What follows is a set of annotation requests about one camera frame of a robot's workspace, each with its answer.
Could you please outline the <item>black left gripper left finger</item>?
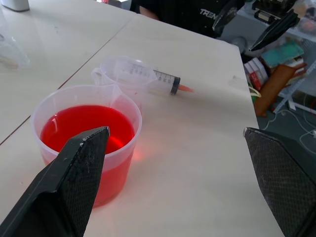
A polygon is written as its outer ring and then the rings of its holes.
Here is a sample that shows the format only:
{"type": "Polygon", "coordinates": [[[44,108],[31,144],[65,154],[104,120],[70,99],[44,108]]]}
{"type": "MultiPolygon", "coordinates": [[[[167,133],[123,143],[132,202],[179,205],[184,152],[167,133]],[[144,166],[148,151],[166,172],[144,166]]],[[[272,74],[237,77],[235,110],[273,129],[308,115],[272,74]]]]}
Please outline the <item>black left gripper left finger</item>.
{"type": "Polygon", "coordinates": [[[2,237],[81,237],[99,189],[110,129],[70,138],[0,225],[2,237]]]}

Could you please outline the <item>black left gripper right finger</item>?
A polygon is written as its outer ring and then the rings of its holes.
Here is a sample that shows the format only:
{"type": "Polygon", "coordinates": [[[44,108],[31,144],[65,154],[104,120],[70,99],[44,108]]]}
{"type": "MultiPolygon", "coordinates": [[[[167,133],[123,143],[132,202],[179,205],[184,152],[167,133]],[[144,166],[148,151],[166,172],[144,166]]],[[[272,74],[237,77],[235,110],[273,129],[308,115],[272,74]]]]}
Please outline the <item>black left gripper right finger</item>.
{"type": "Polygon", "coordinates": [[[298,142],[244,129],[260,191],[286,237],[316,235],[316,160],[298,142]]]}

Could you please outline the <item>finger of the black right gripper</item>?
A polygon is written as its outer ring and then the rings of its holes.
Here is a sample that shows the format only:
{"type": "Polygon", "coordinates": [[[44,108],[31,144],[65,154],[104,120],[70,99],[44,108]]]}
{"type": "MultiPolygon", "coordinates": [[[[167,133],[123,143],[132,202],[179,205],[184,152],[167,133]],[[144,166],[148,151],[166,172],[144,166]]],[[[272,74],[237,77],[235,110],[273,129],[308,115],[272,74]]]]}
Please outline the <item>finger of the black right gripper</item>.
{"type": "Polygon", "coordinates": [[[295,27],[299,21],[300,18],[298,17],[298,14],[296,14],[294,10],[290,10],[283,18],[272,22],[249,48],[249,50],[256,51],[264,48],[279,39],[289,28],[295,27]]]}
{"type": "Polygon", "coordinates": [[[212,29],[214,31],[225,27],[237,14],[239,10],[238,0],[229,0],[217,15],[212,29]]]}

